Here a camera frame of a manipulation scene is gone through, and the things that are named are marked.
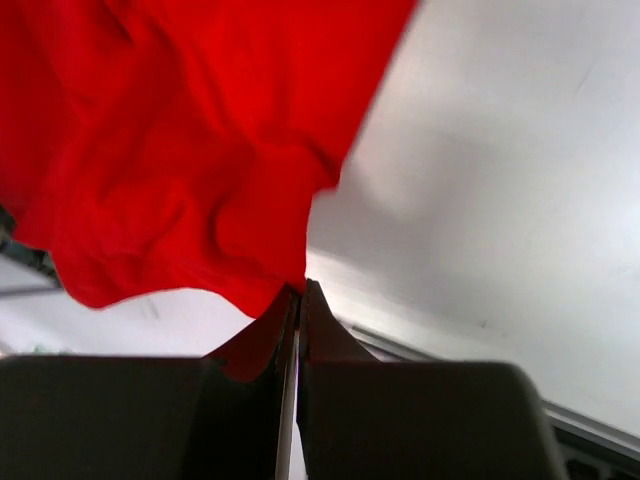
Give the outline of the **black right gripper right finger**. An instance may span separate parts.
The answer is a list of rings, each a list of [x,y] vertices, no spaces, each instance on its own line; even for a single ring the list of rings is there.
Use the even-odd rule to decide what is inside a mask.
[[[382,361],[320,285],[300,303],[298,413],[312,479],[562,479],[540,397],[500,362]]]

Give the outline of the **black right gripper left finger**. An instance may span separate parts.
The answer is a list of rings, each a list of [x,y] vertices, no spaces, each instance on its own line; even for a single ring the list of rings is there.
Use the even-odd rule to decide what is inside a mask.
[[[200,357],[1,362],[5,479],[285,479],[298,297]]]

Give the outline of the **red t shirt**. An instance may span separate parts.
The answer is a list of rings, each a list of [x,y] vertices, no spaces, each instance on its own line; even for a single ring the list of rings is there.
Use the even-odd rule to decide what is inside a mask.
[[[305,281],[413,1],[5,1],[1,352],[202,356]]]

